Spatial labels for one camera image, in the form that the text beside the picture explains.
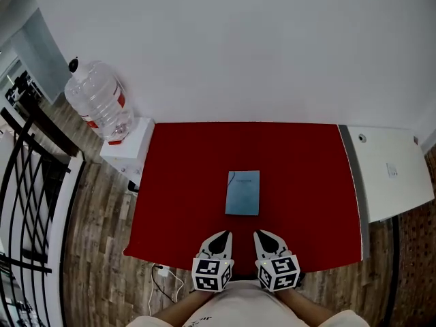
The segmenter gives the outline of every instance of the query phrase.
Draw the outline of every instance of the white shirt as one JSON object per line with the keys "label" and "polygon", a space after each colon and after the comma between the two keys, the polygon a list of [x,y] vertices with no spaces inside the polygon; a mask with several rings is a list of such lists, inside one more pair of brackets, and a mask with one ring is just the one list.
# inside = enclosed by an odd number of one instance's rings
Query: white shirt
{"label": "white shirt", "polygon": [[[222,293],[199,308],[184,327],[307,327],[294,312],[256,281],[229,282]],[[353,311],[346,310],[325,321],[321,327],[369,327]],[[128,327],[171,327],[155,317],[141,316]]]}

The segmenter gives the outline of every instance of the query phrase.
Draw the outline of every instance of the white cabinet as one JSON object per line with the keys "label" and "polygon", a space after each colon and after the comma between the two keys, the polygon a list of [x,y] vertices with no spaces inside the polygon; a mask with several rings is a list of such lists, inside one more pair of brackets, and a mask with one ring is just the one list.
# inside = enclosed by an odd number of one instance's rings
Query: white cabinet
{"label": "white cabinet", "polygon": [[350,126],[348,130],[370,222],[399,215],[435,197],[422,150],[411,131]]}
{"label": "white cabinet", "polygon": [[152,119],[135,119],[133,130],[124,141],[118,145],[104,142],[100,156],[139,186],[154,128]]}

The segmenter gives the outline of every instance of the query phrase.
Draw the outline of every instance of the wooden floor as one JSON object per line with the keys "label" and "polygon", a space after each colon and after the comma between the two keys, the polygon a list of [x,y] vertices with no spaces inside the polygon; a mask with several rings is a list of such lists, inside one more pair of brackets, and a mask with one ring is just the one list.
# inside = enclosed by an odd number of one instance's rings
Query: wooden floor
{"label": "wooden floor", "polygon": [[[98,156],[101,140],[93,136],[68,104],[56,108],[44,104],[42,108],[78,144],[88,160],[67,235],[63,281],[67,324],[125,326],[136,316],[149,314],[147,303],[151,294],[152,264],[122,254],[129,240],[136,197],[126,192],[127,180],[101,161]],[[430,166],[432,173],[436,171],[436,163]],[[389,324],[384,324],[384,317],[395,269],[391,220],[370,225],[368,260],[310,273],[300,291],[335,311],[353,309],[371,326],[430,324],[436,315],[436,257],[433,254],[436,219],[430,220],[435,217],[433,208],[434,204],[430,203],[399,219],[399,278],[393,283],[398,291]],[[172,271],[185,282],[178,295],[180,299],[193,288],[190,272]],[[158,276],[157,269],[154,276],[164,292],[174,296],[179,282],[171,275]],[[155,287],[152,313],[169,304],[171,302]]]}

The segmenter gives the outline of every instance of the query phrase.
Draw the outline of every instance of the red label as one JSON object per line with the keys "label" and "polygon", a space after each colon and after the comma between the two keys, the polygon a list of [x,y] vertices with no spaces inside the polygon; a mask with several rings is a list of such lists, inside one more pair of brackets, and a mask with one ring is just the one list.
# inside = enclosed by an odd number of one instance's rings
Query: red label
{"label": "red label", "polygon": [[109,145],[118,145],[121,144],[123,140],[113,140],[111,142],[108,142]]}
{"label": "red label", "polygon": [[98,128],[97,124],[94,121],[87,121],[87,124],[91,128]]}
{"label": "red label", "polygon": [[120,96],[118,97],[118,103],[120,103],[120,106],[122,108],[124,108],[124,104],[125,104],[125,97],[123,92],[120,92]]}

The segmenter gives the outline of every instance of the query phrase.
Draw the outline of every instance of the electrical cord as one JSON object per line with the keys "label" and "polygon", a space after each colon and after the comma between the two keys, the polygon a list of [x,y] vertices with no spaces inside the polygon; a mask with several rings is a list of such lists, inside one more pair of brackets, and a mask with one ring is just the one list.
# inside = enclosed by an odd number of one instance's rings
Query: electrical cord
{"label": "electrical cord", "polygon": [[175,274],[173,274],[171,271],[168,271],[172,276],[174,276],[176,279],[178,279],[181,283],[182,283],[182,286],[180,286],[179,288],[178,288],[178,290],[177,290],[177,293],[176,293],[176,302],[177,302],[177,300],[178,300],[178,293],[180,292],[180,290],[182,289],[182,287],[185,285],[185,282],[183,282],[182,280],[180,280]]}
{"label": "electrical cord", "polygon": [[[160,287],[159,287],[159,285],[157,284],[157,282],[155,281],[155,278],[154,278],[154,276],[153,276],[153,269],[154,268],[159,268],[159,269],[163,269],[163,266],[162,265],[156,265],[156,263],[153,263],[153,265],[151,266],[151,274],[150,274],[150,276],[151,276],[151,294],[150,294],[150,298],[149,298],[149,313],[150,313],[150,316],[151,316],[151,307],[150,307],[150,302],[151,302],[151,298],[153,297],[153,292],[155,291],[155,285],[156,285],[156,287],[157,287],[157,289],[160,291],[160,292],[162,292],[162,294],[164,294],[165,295],[165,297],[167,297],[169,300],[171,300],[171,302],[174,304],[175,302],[171,299],[171,297],[169,296],[169,295],[167,295]],[[168,271],[172,276],[174,276],[177,280],[179,280],[181,283],[182,283],[182,286],[180,286],[180,288],[177,290],[177,293],[176,293],[176,302],[177,302],[177,300],[178,300],[178,293],[180,292],[180,290],[182,289],[182,287],[185,285],[185,283],[182,281],[182,280],[180,280],[175,274],[173,274],[171,271]]]}
{"label": "electrical cord", "polygon": [[152,269],[152,272],[151,272],[151,279],[153,280],[153,282],[154,282],[154,284],[156,285],[156,287],[157,287],[157,289],[159,290],[159,291],[161,291],[162,292],[162,294],[166,297],[166,298],[168,298],[169,300],[171,300],[171,302],[173,302],[174,303],[174,301],[171,299],[171,297],[169,296],[169,295],[167,295],[160,287],[159,287],[159,285],[157,284],[157,282],[155,281],[155,278],[154,278],[154,276],[153,276],[153,268],[159,268],[159,269],[162,269],[163,268],[163,266],[162,265],[153,265],[153,267],[151,268]]}
{"label": "electrical cord", "polygon": [[[151,278],[153,278],[153,267],[155,266],[156,263],[153,263],[153,266],[151,267]],[[151,316],[151,308],[150,308],[150,301],[151,301],[151,297],[153,296],[153,292],[155,291],[155,284],[154,284],[155,280],[151,281],[151,294],[150,294],[150,298],[149,298],[149,313]]]}

